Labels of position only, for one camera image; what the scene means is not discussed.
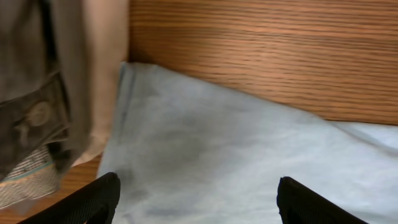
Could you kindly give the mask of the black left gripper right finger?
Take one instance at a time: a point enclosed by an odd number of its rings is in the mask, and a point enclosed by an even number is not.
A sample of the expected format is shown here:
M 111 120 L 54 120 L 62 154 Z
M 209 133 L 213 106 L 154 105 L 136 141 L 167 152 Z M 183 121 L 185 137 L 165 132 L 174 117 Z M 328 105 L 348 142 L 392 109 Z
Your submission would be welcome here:
M 291 177 L 280 179 L 277 206 L 283 224 L 367 224 Z

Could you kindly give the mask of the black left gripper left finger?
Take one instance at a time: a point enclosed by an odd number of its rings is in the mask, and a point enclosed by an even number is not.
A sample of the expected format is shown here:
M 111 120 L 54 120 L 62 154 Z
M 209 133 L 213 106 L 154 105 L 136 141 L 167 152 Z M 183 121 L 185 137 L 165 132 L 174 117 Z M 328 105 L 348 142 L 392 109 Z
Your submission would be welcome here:
M 111 224 L 120 192 L 118 175 L 108 172 L 20 224 Z

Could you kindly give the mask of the light blue printed t-shirt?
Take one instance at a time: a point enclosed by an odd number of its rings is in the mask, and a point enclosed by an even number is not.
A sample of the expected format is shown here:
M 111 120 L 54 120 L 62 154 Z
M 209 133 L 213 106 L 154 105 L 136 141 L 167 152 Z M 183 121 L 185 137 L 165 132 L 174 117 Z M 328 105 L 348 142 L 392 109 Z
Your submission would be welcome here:
M 280 223 L 289 176 L 368 223 L 397 222 L 397 128 L 306 111 L 124 63 L 99 174 L 115 223 Z

